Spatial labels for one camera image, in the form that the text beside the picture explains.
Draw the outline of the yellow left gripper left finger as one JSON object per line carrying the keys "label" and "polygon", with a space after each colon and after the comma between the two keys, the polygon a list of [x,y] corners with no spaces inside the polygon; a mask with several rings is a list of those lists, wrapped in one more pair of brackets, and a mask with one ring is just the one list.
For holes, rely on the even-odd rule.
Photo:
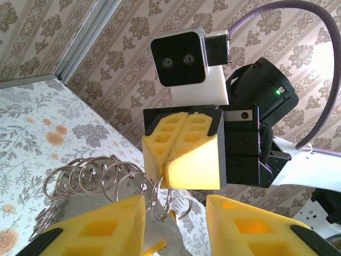
{"label": "yellow left gripper left finger", "polygon": [[54,224],[26,254],[142,255],[145,215],[144,196],[131,196]]}

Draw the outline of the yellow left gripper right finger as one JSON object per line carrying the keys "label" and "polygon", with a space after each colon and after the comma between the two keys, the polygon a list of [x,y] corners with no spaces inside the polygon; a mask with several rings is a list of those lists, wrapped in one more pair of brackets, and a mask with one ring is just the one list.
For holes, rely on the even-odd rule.
{"label": "yellow left gripper right finger", "polygon": [[219,195],[206,199],[212,255],[340,255],[306,224]]}

